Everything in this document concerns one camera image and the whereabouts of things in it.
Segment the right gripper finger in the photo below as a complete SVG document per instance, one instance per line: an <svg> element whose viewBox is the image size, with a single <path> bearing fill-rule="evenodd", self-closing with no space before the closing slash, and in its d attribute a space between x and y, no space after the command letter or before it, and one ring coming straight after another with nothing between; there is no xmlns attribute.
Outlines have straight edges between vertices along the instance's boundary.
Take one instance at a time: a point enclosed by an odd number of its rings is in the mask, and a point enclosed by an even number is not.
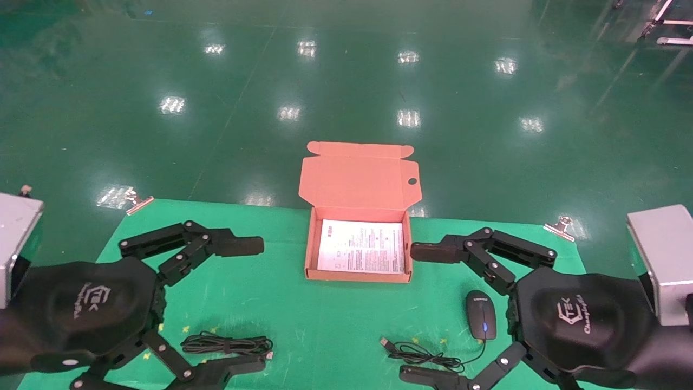
<svg viewBox="0 0 693 390"><path fill-rule="evenodd" d="M520 341L513 342L472 379L457 373L411 365L401 366L400 379L433 389L492 389L520 361L532 361L534 365L543 363L544 366L537 372L547 378L553 378L554 383L557 383L561 389L580 389L573 374L577 366L582 363L579 348L574 346L540 348L538 345Z"/></svg>
<svg viewBox="0 0 693 390"><path fill-rule="evenodd" d="M441 264L465 264L501 296L517 288L517 277L501 264L501 257L532 270L552 268L557 252L505 232L483 227L470 235L447 234L438 243L414 242L413 260Z"/></svg>

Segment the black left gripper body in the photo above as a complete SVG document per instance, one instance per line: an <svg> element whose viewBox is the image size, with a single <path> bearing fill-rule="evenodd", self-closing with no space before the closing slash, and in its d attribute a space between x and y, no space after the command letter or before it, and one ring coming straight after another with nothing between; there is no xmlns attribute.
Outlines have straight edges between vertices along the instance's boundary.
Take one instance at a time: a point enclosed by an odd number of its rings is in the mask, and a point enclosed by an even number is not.
<svg viewBox="0 0 693 390"><path fill-rule="evenodd" d="M121 365L165 306L158 274L134 257L30 268L2 309L2 375Z"/></svg>

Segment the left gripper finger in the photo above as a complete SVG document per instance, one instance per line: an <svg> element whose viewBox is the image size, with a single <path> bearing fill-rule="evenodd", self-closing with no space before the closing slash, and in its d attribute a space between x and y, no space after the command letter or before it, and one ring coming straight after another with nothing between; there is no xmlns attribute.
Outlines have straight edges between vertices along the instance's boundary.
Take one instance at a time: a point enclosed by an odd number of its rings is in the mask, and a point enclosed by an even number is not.
<svg viewBox="0 0 693 390"><path fill-rule="evenodd" d="M168 389L225 389L237 375L265 370L274 355L274 342L267 336L245 339L222 337L210 331L191 335L181 343L183 352L224 353L225 358L190 363L156 331L143 336L143 344L168 368L174 380Z"/></svg>
<svg viewBox="0 0 693 390"><path fill-rule="evenodd" d="M207 228L186 220L119 242L123 258L144 260L176 250L161 263L156 276L158 287L172 287L212 257L243 257L264 252L262 237L237 237L228 228Z"/></svg>

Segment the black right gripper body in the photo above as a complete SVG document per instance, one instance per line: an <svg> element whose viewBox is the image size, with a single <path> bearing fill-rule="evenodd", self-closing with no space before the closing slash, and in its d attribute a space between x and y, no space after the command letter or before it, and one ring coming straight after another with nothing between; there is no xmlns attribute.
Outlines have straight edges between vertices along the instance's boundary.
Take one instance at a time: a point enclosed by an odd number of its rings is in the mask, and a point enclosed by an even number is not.
<svg viewBox="0 0 693 390"><path fill-rule="evenodd" d="M509 334L562 389L692 387L690 327L661 325L631 279L536 269L509 294Z"/></svg>

